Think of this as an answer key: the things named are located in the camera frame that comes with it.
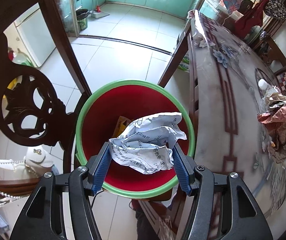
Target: yellow object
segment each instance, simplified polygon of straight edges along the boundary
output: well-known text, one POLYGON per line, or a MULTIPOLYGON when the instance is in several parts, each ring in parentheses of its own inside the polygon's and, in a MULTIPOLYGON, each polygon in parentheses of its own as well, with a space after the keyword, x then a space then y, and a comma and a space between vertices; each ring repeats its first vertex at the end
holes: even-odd
POLYGON ((130 119, 127 119, 124 116, 120 116, 117 120, 116 127, 114 129, 114 133, 112 138, 118 137, 121 133, 124 132, 125 128, 131 123, 132 121, 130 119))
POLYGON ((17 78, 14 78, 14 79, 11 81, 11 83, 7 86, 7 88, 8 88, 8 89, 13 89, 13 88, 15 87, 17 81, 18 81, 17 78))

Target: dark wooden chair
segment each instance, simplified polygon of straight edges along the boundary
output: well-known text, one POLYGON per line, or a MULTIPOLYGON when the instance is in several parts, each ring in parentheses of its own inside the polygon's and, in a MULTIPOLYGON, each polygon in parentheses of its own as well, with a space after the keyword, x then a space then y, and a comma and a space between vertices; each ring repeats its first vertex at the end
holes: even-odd
MULTIPOLYGON (((71 171, 71 155, 78 114, 91 95, 90 88, 76 60, 54 0, 0 0, 0 130, 13 142, 24 146, 60 143, 64 150, 63 171, 71 171), (73 113, 57 98, 49 79, 38 69, 17 65, 7 54, 7 39, 3 31, 24 11, 39 3, 46 25, 54 43, 72 75, 82 96, 73 113), (22 76, 21 83, 8 89, 9 83, 22 76), (34 91, 43 98, 39 109, 33 99, 34 91), (6 96, 8 114, 3 116, 2 98, 6 96), (22 122, 28 115, 37 118, 31 129, 23 129, 22 122)), ((0 181, 0 191, 11 195, 26 195, 32 192, 39 179, 0 181)))
POLYGON ((267 66, 270 66, 274 60, 277 60, 282 64, 283 67, 274 73, 276 76, 286 72, 286 57, 284 56, 278 45, 273 41, 270 35, 266 35, 263 38, 263 41, 268 44, 269 51, 261 54, 261 59, 267 66))

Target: metal screw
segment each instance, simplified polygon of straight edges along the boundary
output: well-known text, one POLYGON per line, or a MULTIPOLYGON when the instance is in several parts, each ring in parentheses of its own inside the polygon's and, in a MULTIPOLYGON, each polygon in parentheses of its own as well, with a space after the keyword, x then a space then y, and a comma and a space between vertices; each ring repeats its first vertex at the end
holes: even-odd
POLYGON ((50 178, 51 176, 52 176, 52 172, 50 172, 50 171, 44 173, 44 177, 47 179, 50 178))
POLYGON ((198 166, 196 167, 196 169, 197 169, 198 171, 204 171, 204 170, 205 170, 205 167, 204 167, 203 165, 198 165, 198 166))
POLYGON ((79 172, 83 172, 83 171, 86 171, 86 166, 80 166, 80 167, 78 167, 77 168, 77 170, 79 171, 79 172))
POLYGON ((239 174, 237 174, 236 172, 231 172, 230 173, 230 176, 233 178, 233 179, 237 179, 239 177, 239 174))

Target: white refrigerator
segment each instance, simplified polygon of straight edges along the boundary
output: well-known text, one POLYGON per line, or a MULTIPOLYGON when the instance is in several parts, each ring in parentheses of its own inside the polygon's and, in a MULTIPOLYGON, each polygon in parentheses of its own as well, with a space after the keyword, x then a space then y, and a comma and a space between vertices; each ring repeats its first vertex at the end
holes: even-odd
POLYGON ((42 66, 55 49, 38 3, 19 16, 4 33, 8 46, 25 53, 34 67, 42 66))

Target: white handbag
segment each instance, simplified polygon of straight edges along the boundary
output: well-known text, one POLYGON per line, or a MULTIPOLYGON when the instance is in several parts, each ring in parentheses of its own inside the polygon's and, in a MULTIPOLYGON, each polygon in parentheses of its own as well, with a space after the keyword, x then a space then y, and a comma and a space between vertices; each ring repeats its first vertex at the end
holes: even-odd
MULTIPOLYGON (((19 179, 32 179, 51 171, 53 161, 51 155, 42 146, 29 147, 22 161, 0 160, 0 168, 17 173, 19 179)), ((0 207, 24 196, 12 196, 0 191, 0 207)))

